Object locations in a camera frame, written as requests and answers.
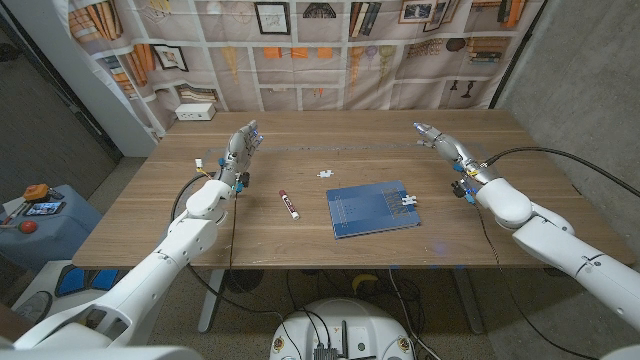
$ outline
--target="curtain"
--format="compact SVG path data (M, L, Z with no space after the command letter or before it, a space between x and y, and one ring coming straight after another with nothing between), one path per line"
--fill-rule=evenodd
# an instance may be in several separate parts
M542 0L54 0L149 133L217 111L487 108Z

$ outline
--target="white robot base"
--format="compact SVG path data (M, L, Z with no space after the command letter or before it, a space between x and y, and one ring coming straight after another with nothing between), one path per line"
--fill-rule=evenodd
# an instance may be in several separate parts
M376 306L357 299L331 298L305 306L278 327L271 343L271 360L413 359L412 344L402 325ZM312 314L317 314L326 323ZM327 331L331 342L328 349Z

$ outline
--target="marker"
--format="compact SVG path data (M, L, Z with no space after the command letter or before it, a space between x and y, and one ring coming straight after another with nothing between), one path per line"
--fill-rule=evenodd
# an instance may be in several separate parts
M287 193L284 192L284 190L280 190L280 196L282 196L282 201L284 201L284 204L287 205L287 209L289 209L289 213L291 214L293 220L300 219L300 215L298 215L296 208L293 207L293 204L291 203L291 200L289 200Z

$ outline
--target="wooden table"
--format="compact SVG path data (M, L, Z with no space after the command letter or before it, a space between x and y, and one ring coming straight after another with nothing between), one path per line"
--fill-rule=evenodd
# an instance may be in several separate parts
M506 111L350 111L219 113L210 122L178 122L160 142L76 253L82 268L131 268L160 240L178 190L194 176L194 158L214 171L229 136L258 120L265 139L253 157L250 187L238 196L234 268L495 267L476 210L451 193L457 173L437 152L416 145L414 122L431 124L475 151L536 145ZM622 239L541 153L515 153L495 165L532 201L564 216L576 235L619 261L635 261ZM330 178L316 175L331 169ZM401 180L417 196L422 226L336 241L326 191ZM278 191L300 213L294 221ZM484 211L503 266L540 267ZM211 250L193 264L228 268L233 216Z

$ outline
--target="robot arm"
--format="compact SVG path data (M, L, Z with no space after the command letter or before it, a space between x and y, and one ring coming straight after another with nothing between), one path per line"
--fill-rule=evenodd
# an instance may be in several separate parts
M515 231L513 238L528 254L576 279L640 331L640 274L575 237L567 220L530 201L490 168L478 164L454 137L426 124L414 126L425 138L421 143L435 148L462 174L452 184L456 196L470 203L477 200L500 226Z
M187 200L187 209L169 226L167 237L110 291L89 303L52 315L14 343L32 348L104 348L132 342L137 327L166 292L178 272L215 243L225 221L224 206L241 190L239 177L262 136L256 121L229 140L218 179L207 181ZM95 328L87 319L101 317Z

